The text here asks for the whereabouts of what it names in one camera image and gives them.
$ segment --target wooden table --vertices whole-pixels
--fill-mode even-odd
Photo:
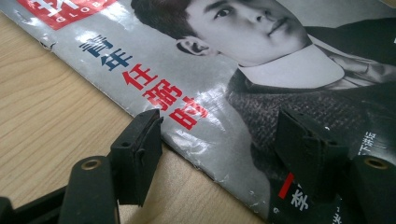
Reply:
[[[2,13],[0,27],[0,195],[16,208],[106,155],[132,118]],[[120,213],[122,223],[263,223],[166,146],[145,206]]]

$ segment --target magazine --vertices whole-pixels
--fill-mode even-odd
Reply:
[[[396,9],[378,0],[9,0],[0,9],[271,223],[353,223],[274,152],[279,108],[396,164]]]

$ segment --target man's eye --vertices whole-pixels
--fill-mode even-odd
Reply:
[[[220,11],[216,14],[215,19],[218,18],[218,17],[226,17],[226,16],[228,16],[228,14],[230,14],[232,11],[233,11],[233,10],[232,10],[231,8],[222,9],[222,10],[220,10]]]

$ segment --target photo of man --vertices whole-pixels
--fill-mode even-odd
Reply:
[[[289,172],[274,151],[280,107],[343,136],[350,158],[396,164],[396,18],[303,27],[276,0],[133,0],[132,8],[181,51],[238,64],[225,97],[247,125],[254,165],[270,179],[272,208],[290,211],[276,196]],[[369,152],[361,149],[368,133],[377,140]],[[318,223],[337,204],[283,218]]]

